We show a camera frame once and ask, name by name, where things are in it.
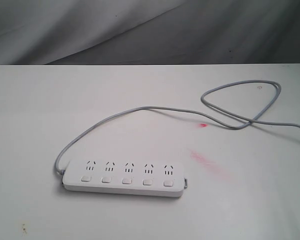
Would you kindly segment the white five-outlet power strip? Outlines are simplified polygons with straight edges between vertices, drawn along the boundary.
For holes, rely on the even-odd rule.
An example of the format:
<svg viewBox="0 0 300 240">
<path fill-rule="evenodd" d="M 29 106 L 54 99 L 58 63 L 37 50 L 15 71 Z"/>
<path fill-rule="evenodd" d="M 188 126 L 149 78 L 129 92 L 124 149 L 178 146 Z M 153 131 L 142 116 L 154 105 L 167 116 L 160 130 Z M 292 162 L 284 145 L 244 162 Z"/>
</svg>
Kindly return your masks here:
<svg viewBox="0 0 300 240">
<path fill-rule="evenodd" d="M 165 160 L 72 160 L 62 183 L 89 193 L 179 198 L 188 187 L 184 166 Z"/>
</svg>

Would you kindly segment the grey backdrop cloth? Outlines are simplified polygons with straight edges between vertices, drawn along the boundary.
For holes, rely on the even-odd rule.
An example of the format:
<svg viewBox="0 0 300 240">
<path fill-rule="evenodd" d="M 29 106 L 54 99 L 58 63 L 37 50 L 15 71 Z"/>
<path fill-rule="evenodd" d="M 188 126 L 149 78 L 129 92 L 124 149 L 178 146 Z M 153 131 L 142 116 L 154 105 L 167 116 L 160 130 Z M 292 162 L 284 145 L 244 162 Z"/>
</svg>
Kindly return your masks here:
<svg viewBox="0 0 300 240">
<path fill-rule="evenodd" d="M 300 63 L 300 0 L 0 0 L 0 65 Z"/>
</svg>

